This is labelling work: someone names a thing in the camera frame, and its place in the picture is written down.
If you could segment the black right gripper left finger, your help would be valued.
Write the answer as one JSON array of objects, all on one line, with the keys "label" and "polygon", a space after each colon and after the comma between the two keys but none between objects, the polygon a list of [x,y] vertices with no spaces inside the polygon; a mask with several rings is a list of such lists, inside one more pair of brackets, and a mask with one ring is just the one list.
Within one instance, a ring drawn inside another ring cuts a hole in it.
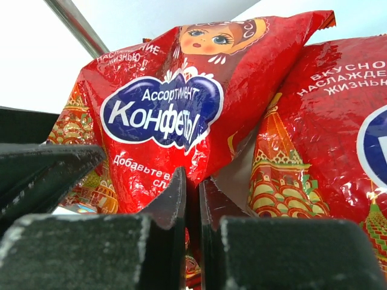
[{"label": "black right gripper left finger", "polygon": [[137,214],[28,214],[1,240],[2,289],[184,289],[186,174]]}]

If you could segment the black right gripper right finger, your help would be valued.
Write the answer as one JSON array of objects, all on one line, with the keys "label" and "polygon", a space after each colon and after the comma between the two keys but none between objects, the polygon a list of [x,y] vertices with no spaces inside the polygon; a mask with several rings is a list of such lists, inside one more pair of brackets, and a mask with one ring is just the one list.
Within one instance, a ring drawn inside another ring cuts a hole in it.
[{"label": "black right gripper right finger", "polygon": [[385,289],[371,244],[340,219],[251,217],[200,184],[203,289]]}]

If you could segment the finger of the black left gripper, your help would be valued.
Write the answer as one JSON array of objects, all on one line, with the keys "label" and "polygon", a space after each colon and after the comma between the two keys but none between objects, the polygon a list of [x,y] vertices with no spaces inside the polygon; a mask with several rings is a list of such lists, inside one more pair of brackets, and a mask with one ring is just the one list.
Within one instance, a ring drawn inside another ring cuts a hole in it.
[{"label": "finger of the black left gripper", "polygon": [[57,114],[1,108],[1,226],[51,213],[106,157],[96,145],[45,144]]}]

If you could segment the red matryoshka candy bag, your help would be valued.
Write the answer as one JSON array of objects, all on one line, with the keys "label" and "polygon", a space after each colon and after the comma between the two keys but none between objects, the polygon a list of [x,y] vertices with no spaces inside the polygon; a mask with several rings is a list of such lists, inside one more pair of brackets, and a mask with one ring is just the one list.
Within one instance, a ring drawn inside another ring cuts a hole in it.
[{"label": "red matryoshka candy bag", "polygon": [[96,144],[106,160],[60,202],[138,213],[186,173],[188,197],[243,150],[331,10],[177,26],[84,66],[49,144]]},{"label": "red matryoshka candy bag", "polygon": [[352,220],[386,268],[386,36],[303,48],[259,126],[247,206]]}]

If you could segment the light wooden two-tier shelf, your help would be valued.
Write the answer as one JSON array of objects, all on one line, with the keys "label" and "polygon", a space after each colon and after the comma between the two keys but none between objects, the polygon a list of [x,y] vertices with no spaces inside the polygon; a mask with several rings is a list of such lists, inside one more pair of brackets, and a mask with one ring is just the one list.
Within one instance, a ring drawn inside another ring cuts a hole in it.
[{"label": "light wooden two-tier shelf", "polygon": [[44,0],[86,52],[96,59],[109,52],[99,35],[71,0]]}]

